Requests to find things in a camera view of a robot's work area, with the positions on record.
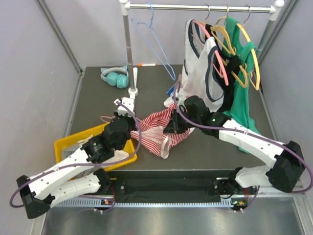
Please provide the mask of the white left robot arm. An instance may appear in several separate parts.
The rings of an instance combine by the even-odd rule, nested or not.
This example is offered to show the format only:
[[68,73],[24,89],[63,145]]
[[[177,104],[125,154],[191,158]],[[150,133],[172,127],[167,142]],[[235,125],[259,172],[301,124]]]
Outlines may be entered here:
[[81,141],[78,149],[53,167],[31,177],[22,175],[16,180],[17,193],[28,219],[47,213],[62,201],[110,191],[111,180],[104,168],[124,163],[136,154],[134,151],[121,160],[110,161],[124,150],[131,132],[139,126],[133,98],[124,97],[114,103],[117,106],[115,117],[100,134]]

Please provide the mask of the pink wire hanger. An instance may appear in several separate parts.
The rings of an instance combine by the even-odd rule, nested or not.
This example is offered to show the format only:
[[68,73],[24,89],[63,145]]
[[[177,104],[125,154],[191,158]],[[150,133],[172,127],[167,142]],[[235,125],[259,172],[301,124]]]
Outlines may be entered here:
[[103,123],[108,123],[110,122],[113,118],[115,118],[115,116],[101,116],[100,119]]

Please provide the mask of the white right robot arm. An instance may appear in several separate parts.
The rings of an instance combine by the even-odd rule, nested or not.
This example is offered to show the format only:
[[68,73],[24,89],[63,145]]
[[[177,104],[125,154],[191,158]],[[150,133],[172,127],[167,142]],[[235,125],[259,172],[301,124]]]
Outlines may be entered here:
[[257,167],[238,167],[218,183],[221,194],[238,194],[252,186],[270,186],[291,193],[305,170],[298,143],[285,144],[265,138],[221,112],[211,112],[203,99],[175,94],[174,109],[164,129],[166,134],[182,134],[198,128],[204,134],[231,143],[264,162]]

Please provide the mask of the red white striped tank top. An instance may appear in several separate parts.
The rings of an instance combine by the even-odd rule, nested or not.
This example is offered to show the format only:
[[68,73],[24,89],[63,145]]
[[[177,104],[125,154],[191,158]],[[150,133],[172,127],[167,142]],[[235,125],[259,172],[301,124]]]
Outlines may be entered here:
[[174,104],[167,109],[154,112],[139,122],[141,134],[138,131],[131,132],[131,138],[136,139],[151,153],[166,159],[169,156],[169,150],[173,146],[190,136],[193,128],[187,129],[182,134],[165,134],[163,130],[170,121],[171,111],[175,109]]

